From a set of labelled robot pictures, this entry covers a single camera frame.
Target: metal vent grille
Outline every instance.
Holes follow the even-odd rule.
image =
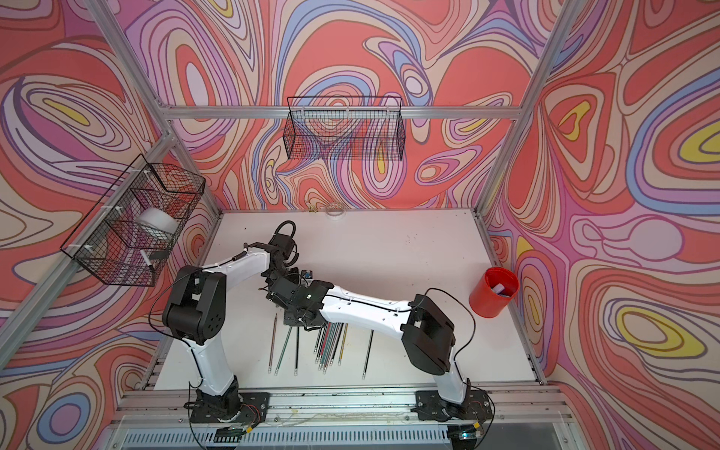
[[[227,447],[214,443],[214,429],[195,431],[203,446]],[[317,446],[359,444],[447,444],[447,427],[443,425],[416,426],[307,426],[260,427],[231,446]],[[189,429],[141,428],[127,431],[122,449],[197,449]]]

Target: wall-mounted basket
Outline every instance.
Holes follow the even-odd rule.
[[[130,169],[137,173],[117,202],[102,207],[105,216],[90,236],[67,245],[89,212],[60,247],[105,284],[154,286],[205,189],[200,175],[173,164],[148,163],[144,157],[143,161],[141,168]],[[176,228],[169,232],[143,222],[140,215],[150,208],[172,217]]]
[[[288,159],[402,161],[399,96],[295,96],[287,106]]]

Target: colorful wallpaper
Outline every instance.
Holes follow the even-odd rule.
[[[73,0],[0,6],[0,325],[83,214],[158,139],[85,17]]]
[[[519,104],[560,5],[138,0],[113,7],[165,104],[285,105],[287,96],[342,85],[355,95],[396,93],[409,105],[456,106],[498,94],[498,105]]]
[[[165,104],[396,94],[415,106],[509,106],[522,99],[559,4],[161,0],[114,11]],[[474,206],[510,122],[406,122],[405,160],[377,163],[287,161],[282,120],[175,128],[221,209]]]
[[[197,260],[211,224],[200,202],[154,287],[105,286],[78,273],[0,372],[0,449],[102,448],[161,337],[148,325],[150,306]],[[168,295],[153,309],[156,327]]]
[[[159,136],[82,4],[0,2],[0,326]],[[210,217],[198,206],[152,289],[106,287],[84,271],[73,278],[0,372],[0,449],[93,446],[155,350],[148,302],[197,259]]]
[[[589,1],[484,210],[593,449],[720,448],[720,3]]]
[[[222,210],[472,207],[510,125],[432,119],[402,161],[288,161],[283,120],[174,122]]]

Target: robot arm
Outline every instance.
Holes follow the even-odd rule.
[[[280,230],[292,225],[292,233]],[[200,402],[212,406],[221,421],[239,411],[238,382],[230,371],[218,333],[225,322],[225,293],[250,276],[260,274],[268,284],[267,298],[285,310],[284,323],[303,328],[327,322],[370,328],[402,341],[410,362],[432,374],[440,397],[463,403],[467,388],[451,363],[454,325],[427,296],[393,302],[355,294],[329,282],[300,283],[293,240],[295,224],[283,222],[269,243],[245,244],[245,250],[221,264],[185,266],[177,275],[163,323],[173,336],[188,344],[202,383]]]

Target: black wire basket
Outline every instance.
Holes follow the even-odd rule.
[[[401,161],[398,96],[294,96],[282,135],[288,159]]]
[[[145,161],[117,202],[103,207],[108,212],[90,236],[80,245],[66,245],[89,212],[60,249],[104,284],[154,286],[204,189],[200,175]],[[172,217],[175,231],[138,222],[148,208]]]

